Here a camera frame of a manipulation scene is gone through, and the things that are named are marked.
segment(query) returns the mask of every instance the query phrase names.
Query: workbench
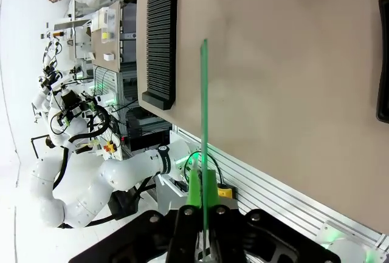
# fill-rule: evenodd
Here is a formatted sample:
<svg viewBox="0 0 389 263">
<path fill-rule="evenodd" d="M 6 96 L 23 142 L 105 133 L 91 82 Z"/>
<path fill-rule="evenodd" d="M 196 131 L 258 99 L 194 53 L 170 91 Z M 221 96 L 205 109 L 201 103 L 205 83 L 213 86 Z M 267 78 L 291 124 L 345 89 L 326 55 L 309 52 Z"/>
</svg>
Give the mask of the workbench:
<svg viewBox="0 0 389 263">
<path fill-rule="evenodd" d="M 389 125 L 376 120 L 378 0 L 178 0 L 176 102 L 146 91 L 146 0 L 137 0 L 140 105 L 328 207 L 389 233 Z"/>
</svg>

